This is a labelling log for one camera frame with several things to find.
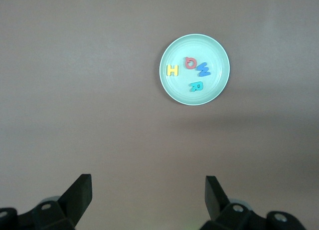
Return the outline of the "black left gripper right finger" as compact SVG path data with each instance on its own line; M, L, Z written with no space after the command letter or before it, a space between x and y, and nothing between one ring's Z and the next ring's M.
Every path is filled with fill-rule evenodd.
M304 225L293 215L271 211L265 218L251 208L231 202L215 176L205 179L205 204L210 216L202 230L304 230Z

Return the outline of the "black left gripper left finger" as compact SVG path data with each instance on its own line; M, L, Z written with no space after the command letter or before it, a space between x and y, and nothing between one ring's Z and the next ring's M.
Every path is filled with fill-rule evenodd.
M0 209L2 230L74 230L92 200L92 177L80 177L61 196L43 199L19 215L15 208Z

